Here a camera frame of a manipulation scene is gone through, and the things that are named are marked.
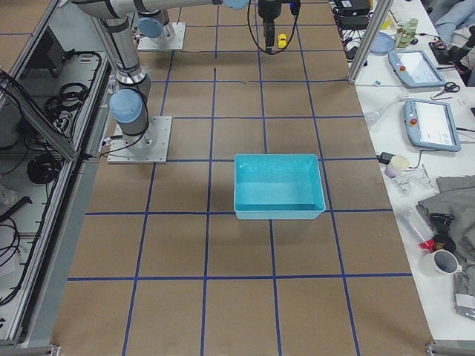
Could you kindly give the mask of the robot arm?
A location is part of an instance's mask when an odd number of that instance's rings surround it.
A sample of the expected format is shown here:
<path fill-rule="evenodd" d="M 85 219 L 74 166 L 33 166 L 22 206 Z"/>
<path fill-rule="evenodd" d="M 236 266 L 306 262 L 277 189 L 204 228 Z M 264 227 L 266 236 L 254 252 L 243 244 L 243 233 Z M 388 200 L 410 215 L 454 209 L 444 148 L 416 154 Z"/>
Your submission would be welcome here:
<path fill-rule="evenodd" d="M 159 10 L 204 5 L 225 5 L 233 10 L 244 8 L 247 1 L 74 1 L 82 12 L 99 22 L 101 41 L 116 68 L 121 87 L 141 83 L 149 90 L 150 79 L 140 65 L 128 20 L 129 13 L 156 14 Z"/>
<path fill-rule="evenodd" d="M 286 49 L 285 44 L 277 52 L 273 52 L 275 46 L 275 20 L 281 15 L 282 4 L 288 1 L 213 1 L 216 6 L 225 5 L 232 10 L 241 10 L 246 8 L 246 26 L 252 41 L 259 51 L 268 55 L 275 55 Z M 257 14 L 262 20 L 264 47 L 258 44 L 251 26 L 251 7 L 256 5 Z M 158 43 L 167 43 L 174 38 L 174 28 L 166 15 L 165 10 L 140 10 L 138 12 L 138 30 L 141 34 Z"/>

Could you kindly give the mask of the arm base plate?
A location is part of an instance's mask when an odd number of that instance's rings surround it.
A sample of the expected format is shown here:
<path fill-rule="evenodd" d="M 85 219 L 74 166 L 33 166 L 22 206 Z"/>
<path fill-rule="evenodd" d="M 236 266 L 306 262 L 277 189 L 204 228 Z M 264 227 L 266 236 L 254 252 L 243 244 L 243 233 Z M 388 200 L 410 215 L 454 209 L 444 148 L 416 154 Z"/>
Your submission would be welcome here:
<path fill-rule="evenodd" d="M 171 135 L 171 116 L 151 116 L 148 130 L 138 143 L 126 148 L 134 141 L 131 137 L 119 138 L 111 143 L 112 153 L 108 155 L 110 164 L 146 164 L 167 162 Z"/>
<path fill-rule="evenodd" d="M 169 22 L 165 26 L 160 23 L 142 23 L 138 29 L 140 32 L 138 51 L 163 52 L 183 49 L 186 31 L 186 24 L 183 22 Z"/>

